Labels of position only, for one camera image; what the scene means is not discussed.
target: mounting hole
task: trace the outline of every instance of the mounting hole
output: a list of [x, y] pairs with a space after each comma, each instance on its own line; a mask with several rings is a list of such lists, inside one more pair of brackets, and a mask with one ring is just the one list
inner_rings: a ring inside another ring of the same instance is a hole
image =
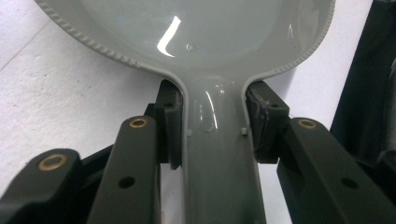
[[298, 121], [300, 126], [306, 128], [306, 129], [315, 129], [317, 128], [317, 124], [309, 119], [300, 119]]
[[40, 171], [56, 170], [63, 166], [67, 161], [67, 157], [63, 154], [54, 154], [46, 157], [38, 164]]
[[343, 182], [343, 185], [345, 187], [348, 187], [350, 189], [358, 189], [359, 185], [358, 183], [356, 183], [354, 180], [349, 179], [349, 178], [342, 178], [341, 182]]
[[120, 189], [128, 189], [134, 184], [134, 178], [131, 176], [126, 176], [119, 181]]
[[171, 107], [173, 107], [173, 104], [167, 103], [167, 104], [164, 104], [163, 106], [164, 106], [165, 108], [171, 108]]
[[133, 128], [143, 128], [148, 124], [148, 122], [145, 119], [134, 119], [129, 124]]

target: white table surface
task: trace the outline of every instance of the white table surface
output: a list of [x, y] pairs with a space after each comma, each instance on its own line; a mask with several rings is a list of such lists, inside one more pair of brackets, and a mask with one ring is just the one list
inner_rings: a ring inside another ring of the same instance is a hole
[[[329, 33], [297, 68], [267, 80], [293, 117], [330, 128], [371, 0], [337, 0]], [[85, 158], [155, 101], [159, 77], [115, 63], [61, 30], [33, 0], [0, 1], [0, 193], [34, 156]], [[260, 165], [268, 223], [290, 223], [275, 165]], [[180, 171], [163, 165], [163, 220], [181, 222]]]

